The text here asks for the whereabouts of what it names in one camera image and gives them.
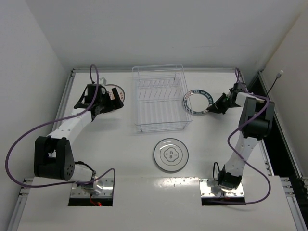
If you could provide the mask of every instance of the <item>red wire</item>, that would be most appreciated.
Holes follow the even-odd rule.
[[[92,201],[92,196],[90,196],[90,203],[94,204],[95,206],[97,206],[96,203],[94,201]]]

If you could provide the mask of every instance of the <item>rectangular hole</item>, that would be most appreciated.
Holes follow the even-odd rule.
[[[100,206],[112,206],[112,198],[92,198],[94,203],[100,203]],[[90,198],[70,198],[68,206],[95,206],[90,202]]]
[[[201,204],[202,206],[231,206],[228,204],[221,204],[217,203],[217,201],[224,201],[224,202],[238,202],[238,203],[245,203],[245,198],[232,198],[232,197],[227,197],[227,198],[201,198]]]

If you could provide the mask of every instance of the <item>black cable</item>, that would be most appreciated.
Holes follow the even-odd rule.
[[[214,162],[214,165],[213,165],[213,179],[218,181],[218,176],[217,176],[217,179],[215,179],[215,166],[217,166],[217,168],[218,168],[218,173],[220,172],[220,168],[219,168],[219,164],[217,162]]]
[[[267,95],[269,94],[270,90],[274,87],[274,85],[275,85],[275,83],[276,83],[276,81],[277,81],[278,79],[279,79],[279,78],[276,77],[275,81],[274,81],[273,84],[271,85],[271,87],[270,87],[270,89],[268,90],[268,93],[266,93],[266,96],[265,96],[265,97],[267,97]]]
[[[89,165],[87,165],[86,163],[82,162],[82,161],[75,161],[75,165],[84,165],[86,166],[88,169],[90,169],[94,174],[96,174],[96,171],[94,171],[93,168],[91,168]]]

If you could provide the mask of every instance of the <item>black panel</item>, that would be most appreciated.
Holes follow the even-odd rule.
[[[257,95],[265,96],[259,76],[248,86],[248,90]],[[274,175],[289,177],[292,184],[298,205],[302,212],[306,226],[308,226],[308,196],[307,190],[301,179],[296,175],[292,160],[288,153],[288,147],[283,142],[282,134],[279,131],[278,121],[274,118],[270,134],[264,138],[266,150],[269,155]]]

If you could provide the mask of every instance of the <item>metal mounting plate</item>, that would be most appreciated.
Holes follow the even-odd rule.
[[[103,182],[103,190],[100,195],[93,198],[112,198],[113,178],[101,179]],[[89,198],[90,194],[82,190],[76,184],[72,184],[70,198]]]
[[[240,183],[237,189],[225,192],[223,191],[214,179],[202,178],[199,179],[201,198],[244,198],[244,190],[242,183]]]

